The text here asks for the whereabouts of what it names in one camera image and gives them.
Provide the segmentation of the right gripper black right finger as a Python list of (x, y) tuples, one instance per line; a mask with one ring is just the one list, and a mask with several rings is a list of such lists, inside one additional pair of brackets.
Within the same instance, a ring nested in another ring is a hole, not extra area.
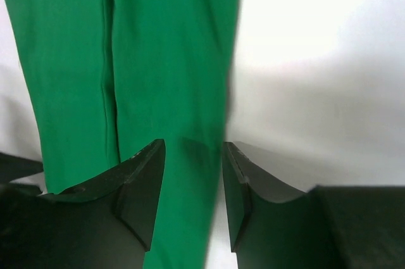
[(308, 196), (223, 145), (230, 243), (235, 253), (307, 253)]

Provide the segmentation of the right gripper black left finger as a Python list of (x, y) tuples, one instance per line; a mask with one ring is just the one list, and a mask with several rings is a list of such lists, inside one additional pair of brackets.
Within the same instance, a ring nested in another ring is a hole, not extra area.
[(165, 153), (156, 139), (96, 177), (41, 196), (47, 217), (39, 240), (52, 252), (150, 250)]

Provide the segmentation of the green t shirt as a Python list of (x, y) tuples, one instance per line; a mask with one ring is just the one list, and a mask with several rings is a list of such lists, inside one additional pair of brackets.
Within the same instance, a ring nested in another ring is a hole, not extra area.
[(49, 192), (166, 142), (146, 268), (203, 268), (239, 0), (5, 0)]

